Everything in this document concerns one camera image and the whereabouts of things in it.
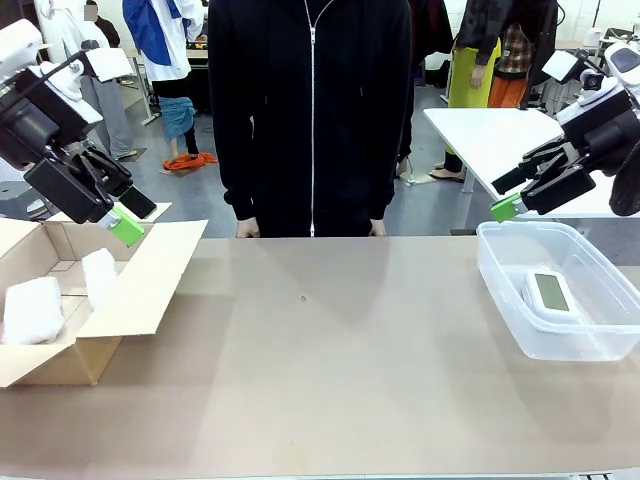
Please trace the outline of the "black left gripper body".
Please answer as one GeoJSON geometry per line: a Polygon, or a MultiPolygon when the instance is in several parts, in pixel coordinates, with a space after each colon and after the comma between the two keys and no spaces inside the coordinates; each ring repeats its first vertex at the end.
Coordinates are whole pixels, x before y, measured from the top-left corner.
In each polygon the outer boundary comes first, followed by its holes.
{"type": "Polygon", "coordinates": [[[17,170],[50,154],[64,154],[99,123],[87,102],[66,99],[33,68],[5,82],[1,95],[1,158],[17,170]]]}

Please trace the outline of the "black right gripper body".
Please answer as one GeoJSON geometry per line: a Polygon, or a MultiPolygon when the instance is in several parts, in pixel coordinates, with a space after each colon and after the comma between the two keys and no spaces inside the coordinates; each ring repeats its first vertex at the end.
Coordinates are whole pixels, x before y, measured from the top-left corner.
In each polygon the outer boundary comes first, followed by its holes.
{"type": "Polygon", "coordinates": [[[586,158],[586,166],[604,174],[617,174],[639,141],[639,120],[628,96],[611,96],[587,106],[569,105],[562,111],[562,130],[586,158]]]}

